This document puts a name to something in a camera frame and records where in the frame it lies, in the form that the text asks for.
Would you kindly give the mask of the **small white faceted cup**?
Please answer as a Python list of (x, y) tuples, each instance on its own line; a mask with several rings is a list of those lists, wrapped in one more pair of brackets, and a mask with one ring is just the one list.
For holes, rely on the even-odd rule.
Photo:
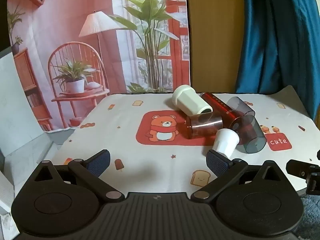
[(212, 149), (230, 158), (239, 141), (240, 138), (235, 131), (223, 128), (217, 131)]

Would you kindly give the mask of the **grey translucent cup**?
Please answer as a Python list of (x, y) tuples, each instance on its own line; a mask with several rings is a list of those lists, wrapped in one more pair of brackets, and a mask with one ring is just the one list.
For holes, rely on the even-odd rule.
[(238, 96), (234, 96), (227, 101), (227, 105), (241, 116), (255, 116), (255, 111), (249, 107)]
[(256, 118), (252, 115), (243, 116), (238, 128), (242, 152), (253, 154), (260, 152), (266, 145), (266, 138)]

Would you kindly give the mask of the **large white faceted cup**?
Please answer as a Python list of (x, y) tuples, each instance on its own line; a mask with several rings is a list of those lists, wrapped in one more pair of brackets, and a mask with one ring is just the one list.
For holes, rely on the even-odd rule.
[(189, 85), (177, 87), (172, 94), (172, 103), (187, 116), (193, 116), (213, 111), (212, 106), (206, 103)]

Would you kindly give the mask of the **brown translucent plastic cup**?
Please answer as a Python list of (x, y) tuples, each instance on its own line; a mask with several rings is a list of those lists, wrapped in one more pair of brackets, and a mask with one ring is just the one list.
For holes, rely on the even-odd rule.
[(214, 136), (218, 130), (223, 128), (222, 116), (215, 112), (188, 116), (186, 127), (189, 139)]

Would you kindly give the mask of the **red metallic cylinder cup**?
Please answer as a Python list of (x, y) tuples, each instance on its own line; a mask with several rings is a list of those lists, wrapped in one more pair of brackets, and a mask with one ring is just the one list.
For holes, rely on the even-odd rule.
[(213, 108), (213, 111), (217, 111), (221, 115), (224, 128), (237, 131), (248, 125), (243, 115), (233, 110), (212, 93), (201, 93), (200, 97)]

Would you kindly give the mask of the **grey translucent cup far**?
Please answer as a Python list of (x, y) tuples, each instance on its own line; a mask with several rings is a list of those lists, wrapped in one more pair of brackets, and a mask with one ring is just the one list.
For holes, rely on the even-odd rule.
[(234, 96), (227, 101), (227, 105), (241, 116), (255, 116), (255, 111), (249, 107), (238, 96)]

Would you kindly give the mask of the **black gripper at right edge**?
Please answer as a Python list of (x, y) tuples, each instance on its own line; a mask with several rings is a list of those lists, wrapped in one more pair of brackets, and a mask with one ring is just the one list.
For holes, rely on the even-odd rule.
[(286, 171), (306, 181), (306, 194), (319, 196), (319, 165), (291, 159), (287, 162)]

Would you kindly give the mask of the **grey translucent cup near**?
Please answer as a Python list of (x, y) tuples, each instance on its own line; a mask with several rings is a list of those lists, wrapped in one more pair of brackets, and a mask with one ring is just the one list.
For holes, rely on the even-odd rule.
[(260, 152), (266, 145), (266, 138), (256, 118), (252, 115), (243, 116), (238, 128), (242, 152), (253, 154)]

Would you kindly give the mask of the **living room printed backdrop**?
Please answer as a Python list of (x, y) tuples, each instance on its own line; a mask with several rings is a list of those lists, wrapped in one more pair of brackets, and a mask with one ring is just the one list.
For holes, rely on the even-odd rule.
[(46, 132), (79, 126), (112, 94), (190, 83), (186, 0), (7, 0), (28, 105)]

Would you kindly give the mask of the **teal blue curtain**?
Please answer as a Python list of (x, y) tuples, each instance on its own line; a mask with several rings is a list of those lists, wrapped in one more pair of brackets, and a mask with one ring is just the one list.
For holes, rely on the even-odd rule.
[(319, 109), (316, 0), (244, 0), (237, 93), (273, 94), (292, 86), (311, 119)]

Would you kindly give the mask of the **white cartoon bear table mat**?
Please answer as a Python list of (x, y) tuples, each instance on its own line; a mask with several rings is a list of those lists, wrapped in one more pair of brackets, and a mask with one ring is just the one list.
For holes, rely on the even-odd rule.
[[(253, 154), (238, 146), (233, 158), (252, 165), (273, 160), (280, 168), (291, 159), (319, 164), (319, 130), (292, 87), (240, 98), (255, 111), (267, 142)], [(185, 119), (169, 94), (111, 95), (89, 113), (52, 162), (85, 160), (106, 149), (111, 162), (100, 178), (122, 193), (191, 194), (215, 179), (206, 165), (214, 138), (189, 139)]]

